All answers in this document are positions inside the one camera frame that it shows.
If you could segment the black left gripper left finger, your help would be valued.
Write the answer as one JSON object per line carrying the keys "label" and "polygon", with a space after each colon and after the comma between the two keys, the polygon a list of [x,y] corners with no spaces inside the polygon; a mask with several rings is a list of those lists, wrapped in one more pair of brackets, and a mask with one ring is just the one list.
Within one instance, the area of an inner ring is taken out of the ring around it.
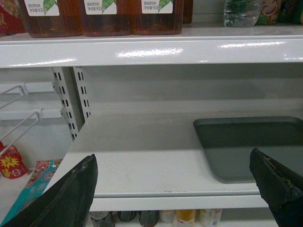
{"label": "black left gripper left finger", "polygon": [[84,227],[98,179],[94,154],[82,159],[5,227]]}

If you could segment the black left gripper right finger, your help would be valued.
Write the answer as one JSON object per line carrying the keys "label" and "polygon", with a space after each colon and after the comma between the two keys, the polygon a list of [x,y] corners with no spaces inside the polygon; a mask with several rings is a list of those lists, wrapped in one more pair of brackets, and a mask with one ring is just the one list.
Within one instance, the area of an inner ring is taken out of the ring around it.
{"label": "black left gripper right finger", "polygon": [[303,177],[257,148],[250,153],[249,168],[278,226],[301,227]]}

